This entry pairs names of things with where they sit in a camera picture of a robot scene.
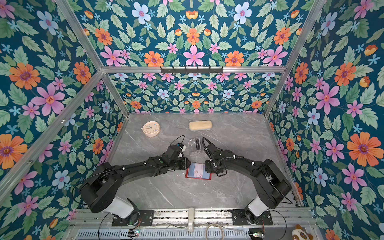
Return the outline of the white pink VIP card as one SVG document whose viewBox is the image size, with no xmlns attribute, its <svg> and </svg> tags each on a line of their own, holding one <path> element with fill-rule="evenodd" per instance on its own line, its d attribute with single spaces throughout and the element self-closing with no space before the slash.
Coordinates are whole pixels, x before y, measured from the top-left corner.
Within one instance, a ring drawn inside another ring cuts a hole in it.
<svg viewBox="0 0 384 240">
<path fill-rule="evenodd" d="M 193 163 L 189 167 L 188 176 L 191 178 L 202 178 L 204 176 L 205 165 Z"/>
</svg>

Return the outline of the red leather card holder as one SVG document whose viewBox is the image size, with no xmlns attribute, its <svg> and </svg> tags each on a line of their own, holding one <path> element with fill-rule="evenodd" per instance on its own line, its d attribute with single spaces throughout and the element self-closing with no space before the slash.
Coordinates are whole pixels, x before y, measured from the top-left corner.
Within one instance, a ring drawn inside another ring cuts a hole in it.
<svg viewBox="0 0 384 240">
<path fill-rule="evenodd" d="M 191 163 L 187 168 L 185 178 L 197 180 L 211 180 L 212 174 L 206 171 L 206 164 Z"/>
</svg>

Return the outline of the clear acrylic card stand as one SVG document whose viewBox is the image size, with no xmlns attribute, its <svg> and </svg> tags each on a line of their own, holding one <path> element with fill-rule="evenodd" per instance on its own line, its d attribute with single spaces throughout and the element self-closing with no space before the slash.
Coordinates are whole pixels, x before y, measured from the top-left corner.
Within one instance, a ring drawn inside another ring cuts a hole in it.
<svg viewBox="0 0 384 240">
<path fill-rule="evenodd" d="M 200 153 L 202 149 L 201 137 L 195 137 L 188 141 L 189 153 Z"/>
</svg>

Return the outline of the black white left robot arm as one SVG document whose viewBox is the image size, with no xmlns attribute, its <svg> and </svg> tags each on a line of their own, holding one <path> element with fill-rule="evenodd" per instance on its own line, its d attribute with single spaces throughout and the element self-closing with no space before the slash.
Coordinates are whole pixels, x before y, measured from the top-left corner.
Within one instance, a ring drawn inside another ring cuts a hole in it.
<svg viewBox="0 0 384 240">
<path fill-rule="evenodd" d="M 121 219 L 128 226 L 139 223 L 141 217 L 137 206 L 130 199 L 117 197 L 119 188 L 143 178 L 157 177 L 175 170 L 186 170 L 191 161 L 184 157 L 182 143 L 168 146 L 160 156 L 130 165 L 104 163 L 80 186 L 81 198 L 92 213 L 106 211 Z"/>
</svg>

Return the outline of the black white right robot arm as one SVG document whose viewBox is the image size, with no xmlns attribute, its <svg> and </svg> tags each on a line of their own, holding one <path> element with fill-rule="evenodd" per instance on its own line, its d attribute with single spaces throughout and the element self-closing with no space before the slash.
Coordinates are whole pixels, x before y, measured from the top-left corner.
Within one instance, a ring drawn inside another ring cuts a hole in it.
<svg viewBox="0 0 384 240">
<path fill-rule="evenodd" d="M 216 147 L 207 138 L 202 138 L 201 144 L 208 156 L 206 172 L 223 177 L 230 170 L 252 180 L 257 195 L 245 207 L 244 218 L 249 224 L 256 225 L 264 213 L 274 210 L 292 190 L 290 182 L 272 160 L 249 160 Z"/>
</svg>

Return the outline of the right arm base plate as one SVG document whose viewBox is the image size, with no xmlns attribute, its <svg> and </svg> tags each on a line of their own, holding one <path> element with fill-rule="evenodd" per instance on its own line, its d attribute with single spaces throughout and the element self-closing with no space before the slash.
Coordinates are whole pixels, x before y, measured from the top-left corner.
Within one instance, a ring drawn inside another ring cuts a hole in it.
<svg viewBox="0 0 384 240">
<path fill-rule="evenodd" d="M 272 226 L 273 220 L 269 211 L 263 212 L 260 216 L 255 217 L 250 211 L 232 209 L 232 221 L 234 226 Z"/>
</svg>

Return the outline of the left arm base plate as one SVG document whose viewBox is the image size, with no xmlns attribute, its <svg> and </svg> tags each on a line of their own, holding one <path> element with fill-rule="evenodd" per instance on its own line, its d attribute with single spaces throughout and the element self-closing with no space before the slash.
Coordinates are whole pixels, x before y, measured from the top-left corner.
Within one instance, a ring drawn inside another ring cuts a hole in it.
<svg viewBox="0 0 384 240">
<path fill-rule="evenodd" d="M 151 226 L 154 220 L 154 210 L 135 210 L 127 218 L 123 219 L 114 216 L 113 227 L 147 227 Z"/>
</svg>

